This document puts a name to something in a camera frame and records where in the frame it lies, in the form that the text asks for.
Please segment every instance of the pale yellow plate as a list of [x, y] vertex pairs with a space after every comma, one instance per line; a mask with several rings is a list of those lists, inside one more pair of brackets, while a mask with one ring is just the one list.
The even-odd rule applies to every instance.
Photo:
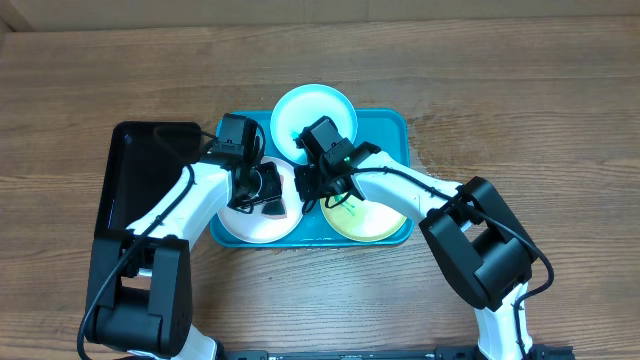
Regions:
[[[340, 201], [343, 196], [332, 196], [329, 206]], [[386, 205], [362, 201], [355, 196], [349, 197], [333, 209], [324, 206], [324, 199], [319, 201], [329, 225], [342, 236], [355, 241], [371, 242], [387, 238], [398, 231], [407, 220]]]

